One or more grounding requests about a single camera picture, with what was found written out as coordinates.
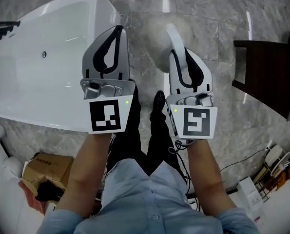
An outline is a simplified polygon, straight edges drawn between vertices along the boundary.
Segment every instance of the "forearm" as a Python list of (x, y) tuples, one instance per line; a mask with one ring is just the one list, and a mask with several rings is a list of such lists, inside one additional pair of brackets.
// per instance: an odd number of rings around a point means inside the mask
[(108, 156), (111, 134), (88, 135), (82, 144), (69, 176), (69, 182), (86, 187), (100, 185)]
[(104, 174), (111, 134), (88, 135), (73, 162), (68, 186), (56, 209), (88, 217)]
[(207, 140), (188, 147), (189, 169), (196, 196), (208, 215), (218, 215), (235, 207), (225, 192), (218, 164)]

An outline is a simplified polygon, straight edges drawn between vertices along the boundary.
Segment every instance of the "black cable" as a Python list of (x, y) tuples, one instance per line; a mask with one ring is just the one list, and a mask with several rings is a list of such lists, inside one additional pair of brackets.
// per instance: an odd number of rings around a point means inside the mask
[[(111, 147), (111, 145), (112, 145), (112, 143), (113, 143), (115, 137), (116, 137), (116, 135), (113, 136), (113, 137), (111, 138), (111, 141), (110, 141), (110, 144), (109, 144), (109, 149), (110, 149), (110, 147)], [(108, 165), (108, 157), (109, 157), (110, 153), (111, 153), (111, 151), (108, 152), (107, 162), (106, 162), (106, 167), (107, 167), (107, 165)], [(106, 171), (106, 172), (104, 173), (104, 176), (103, 176), (103, 177), (104, 177), (104, 181), (106, 181), (106, 176), (107, 176), (107, 175), (108, 175), (108, 171)]]
[(191, 178), (190, 178), (190, 175), (189, 175), (189, 173), (188, 173), (188, 171), (187, 171), (187, 169), (186, 169), (185, 163), (184, 163), (182, 157), (179, 155), (178, 152), (179, 152), (180, 150), (185, 150), (185, 149), (186, 149), (187, 147), (189, 147), (189, 145), (191, 145), (192, 142), (193, 142), (193, 140), (187, 140), (187, 141), (188, 141), (188, 144), (184, 145), (184, 144), (182, 144), (182, 142), (181, 142), (180, 140), (176, 140), (176, 141), (175, 141), (176, 150), (175, 150), (174, 147), (169, 147), (169, 152), (170, 152), (171, 154), (177, 154), (177, 155), (178, 155), (178, 157), (179, 157), (180, 161), (182, 162), (182, 165), (183, 165), (183, 167), (184, 167), (184, 169), (185, 169), (186, 176), (184, 176), (184, 178), (186, 179), (185, 182), (186, 182), (186, 185), (188, 186), (188, 190), (187, 190), (186, 195), (188, 194), (188, 192), (189, 192), (189, 190), (190, 190), (190, 181), (191, 181)]
[(195, 203), (196, 203), (196, 210), (198, 210), (198, 201), (197, 201), (197, 198), (194, 198), (195, 199)]
[(223, 169), (221, 169), (221, 171), (224, 170), (224, 169), (227, 168), (227, 167), (230, 167), (230, 166), (232, 166), (232, 165), (235, 165), (235, 164), (241, 163), (241, 162), (243, 162), (243, 161), (246, 161), (247, 159), (253, 157), (253, 156), (256, 155), (257, 153), (259, 153), (259, 152), (261, 152), (261, 151), (264, 151), (264, 150), (268, 150), (268, 148), (264, 148), (264, 149), (262, 149), (262, 150), (259, 150), (259, 151), (257, 151), (256, 153), (252, 154), (250, 157), (248, 157), (248, 158), (246, 158), (246, 159), (243, 159), (243, 160), (241, 160), (241, 161), (238, 161), (238, 162), (235, 162), (235, 163), (230, 164), (230, 165), (228, 165), (228, 166), (225, 166)]

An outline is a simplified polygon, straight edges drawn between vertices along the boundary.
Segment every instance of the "leg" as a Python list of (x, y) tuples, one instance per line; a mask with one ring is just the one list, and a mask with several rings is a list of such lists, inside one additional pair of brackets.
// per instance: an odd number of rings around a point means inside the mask
[(235, 47), (240, 47), (240, 48), (246, 48), (249, 44), (252, 44), (251, 41), (239, 41), (239, 40), (236, 40), (236, 41), (233, 41), (233, 45)]
[(147, 157), (140, 149), (140, 135), (138, 131), (140, 109), (138, 89), (136, 87), (125, 132), (117, 133), (110, 144), (107, 172), (119, 161), (126, 158), (134, 158), (143, 167)]
[(245, 92), (245, 90), (246, 90), (245, 84), (243, 84), (243, 83), (241, 83), (241, 82), (239, 82), (237, 80), (233, 80), (232, 81), (232, 86), (237, 88), (237, 89), (240, 89), (243, 92)]
[(150, 161), (150, 174), (153, 173), (162, 161), (175, 168), (184, 179), (184, 174), (178, 164), (176, 154), (171, 154), (169, 148), (174, 148), (172, 139), (169, 134), (169, 128), (165, 122), (166, 116), (162, 113), (165, 99), (162, 100), (161, 107), (155, 107), (150, 115), (151, 138), (149, 141), (147, 157)]

